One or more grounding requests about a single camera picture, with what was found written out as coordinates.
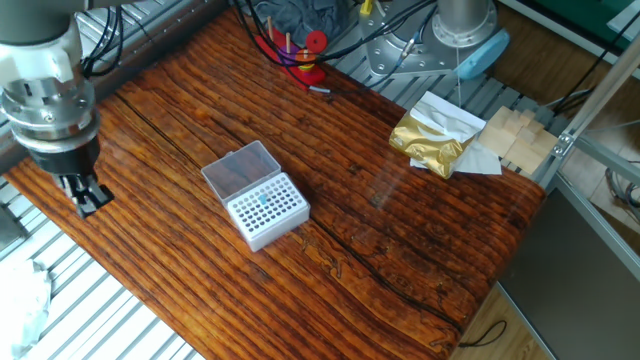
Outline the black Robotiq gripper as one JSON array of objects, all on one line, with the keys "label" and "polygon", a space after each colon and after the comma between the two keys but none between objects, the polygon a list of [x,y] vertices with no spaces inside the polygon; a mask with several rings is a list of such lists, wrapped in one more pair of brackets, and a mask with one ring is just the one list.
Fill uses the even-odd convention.
[{"label": "black Robotiq gripper", "polygon": [[80,218],[86,219],[114,199],[109,188],[99,183],[94,166],[100,155],[97,137],[79,148],[61,153],[29,150],[33,161],[53,180],[76,208]]}]

